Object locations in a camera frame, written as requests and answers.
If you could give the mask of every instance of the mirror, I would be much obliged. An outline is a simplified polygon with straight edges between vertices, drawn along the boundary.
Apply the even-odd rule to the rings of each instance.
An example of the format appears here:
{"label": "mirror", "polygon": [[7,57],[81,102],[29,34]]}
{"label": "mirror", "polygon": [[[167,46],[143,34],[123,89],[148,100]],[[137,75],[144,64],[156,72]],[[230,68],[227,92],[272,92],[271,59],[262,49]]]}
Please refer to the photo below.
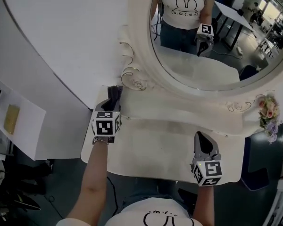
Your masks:
{"label": "mirror", "polygon": [[158,60],[175,80],[219,90],[279,64],[283,0],[153,0],[149,31]]}

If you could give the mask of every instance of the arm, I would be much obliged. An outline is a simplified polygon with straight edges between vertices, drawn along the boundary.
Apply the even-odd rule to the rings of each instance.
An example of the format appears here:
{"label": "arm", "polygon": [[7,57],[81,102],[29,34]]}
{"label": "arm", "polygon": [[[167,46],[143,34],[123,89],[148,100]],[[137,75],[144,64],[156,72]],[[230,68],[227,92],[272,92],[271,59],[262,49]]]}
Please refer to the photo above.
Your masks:
{"label": "arm", "polygon": [[212,24],[212,10],[215,0],[205,0],[205,5],[200,14],[200,23]]}
{"label": "arm", "polygon": [[154,15],[155,15],[155,11],[156,11],[156,8],[157,8],[157,4],[158,4],[158,0],[153,0],[153,1],[152,1],[151,20],[153,19]]}
{"label": "arm", "polygon": [[67,218],[96,226],[105,206],[107,187],[107,144],[96,142],[86,166],[79,198]]}
{"label": "arm", "polygon": [[203,226],[215,225],[214,188],[212,186],[199,187],[193,218]]}

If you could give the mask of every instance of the white wall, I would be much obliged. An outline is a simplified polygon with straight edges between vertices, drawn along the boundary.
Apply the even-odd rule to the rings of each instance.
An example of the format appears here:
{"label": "white wall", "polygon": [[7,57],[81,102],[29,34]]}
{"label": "white wall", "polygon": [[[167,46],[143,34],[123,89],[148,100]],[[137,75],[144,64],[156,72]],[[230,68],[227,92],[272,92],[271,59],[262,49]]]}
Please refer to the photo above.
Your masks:
{"label": "white wall", "polygon": [[80,157],[91,112],[25,40],[2,0],[0,82],[46,111],[37,148],[31,148],[35,152],[24,153],[38,160]]}
{"label": "white wall", "polygon": [[117,31],[127,0],[6,1],[41,57],[88,107],[101,85],[118,83]]}

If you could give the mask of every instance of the flower decoration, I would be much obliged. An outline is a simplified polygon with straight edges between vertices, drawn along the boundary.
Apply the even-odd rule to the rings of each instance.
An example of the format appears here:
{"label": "flower decoration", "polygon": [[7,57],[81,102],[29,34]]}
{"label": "flower decoration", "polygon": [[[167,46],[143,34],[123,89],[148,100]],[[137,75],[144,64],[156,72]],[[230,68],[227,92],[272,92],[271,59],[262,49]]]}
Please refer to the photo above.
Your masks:
{"label": "flower decoration", "polygon": [[260,98],[258,105],[260,108],[260,127],[264,129],[271,144],[277,140],[278,127],[280,125],[278,120],[280,114],[279,104],[273,95],[268,94]]}

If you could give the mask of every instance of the bracelet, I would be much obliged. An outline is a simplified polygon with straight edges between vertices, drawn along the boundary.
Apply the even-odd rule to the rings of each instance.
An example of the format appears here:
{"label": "bracelet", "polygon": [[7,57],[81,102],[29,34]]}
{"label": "bracelet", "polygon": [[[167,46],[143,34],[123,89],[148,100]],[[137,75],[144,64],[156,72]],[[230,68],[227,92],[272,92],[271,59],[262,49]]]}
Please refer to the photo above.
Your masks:
{"label": "bracelet", "polygon": [[92,144],[94,145],[96,142],[100,141],[105,143],[106,145],[109,145],[108,141],[110,140],[110,137],[94,137]]}

